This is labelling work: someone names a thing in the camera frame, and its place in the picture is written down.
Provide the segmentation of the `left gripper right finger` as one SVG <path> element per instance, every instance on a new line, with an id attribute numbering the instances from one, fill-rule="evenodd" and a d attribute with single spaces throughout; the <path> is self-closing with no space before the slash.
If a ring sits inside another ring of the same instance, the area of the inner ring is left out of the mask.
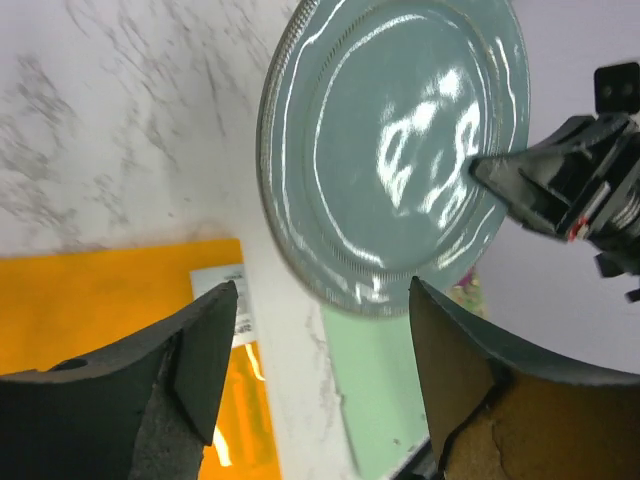
<path id="1" fill-rule="evenodd" d="M 409 289 L 439 479 L 635 479 L 639 378 L 537 346 L 420 279 Z"/>

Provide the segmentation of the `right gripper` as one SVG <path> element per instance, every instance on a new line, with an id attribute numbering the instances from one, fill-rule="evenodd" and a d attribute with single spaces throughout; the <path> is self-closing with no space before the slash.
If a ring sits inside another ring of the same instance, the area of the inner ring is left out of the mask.
<path id="1" fill-rule="evenodd" d="M 476 156 L 469 172 L 524 228 L 592 244 L 601 277 L 637 277 L 639 63 L 599 67 L 593 82 L 594 116 L 525 150 Z"/>

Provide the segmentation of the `grey-blue plate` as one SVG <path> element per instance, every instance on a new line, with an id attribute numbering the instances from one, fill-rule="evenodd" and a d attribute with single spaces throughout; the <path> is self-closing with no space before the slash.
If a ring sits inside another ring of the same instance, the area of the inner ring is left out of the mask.
<path id="1" fill-rule="evenodd" d="M 256 129 L 265 217 L 323 301 L 402 315 L 420 277 L 456 284 L 505 210 L 471 159 L 526 145 L 530 82 L 508 1 L 302 1 Z"/>

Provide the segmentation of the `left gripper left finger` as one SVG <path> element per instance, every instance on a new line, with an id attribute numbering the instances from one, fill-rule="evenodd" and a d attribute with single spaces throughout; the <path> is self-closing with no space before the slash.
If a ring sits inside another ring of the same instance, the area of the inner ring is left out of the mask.
<path id="1" fill-rule="evenodd" d="M 194 479 L 213 442 L 234 334 L 214 287 L 50 370 L 1 379 L 5 479 Z"/>

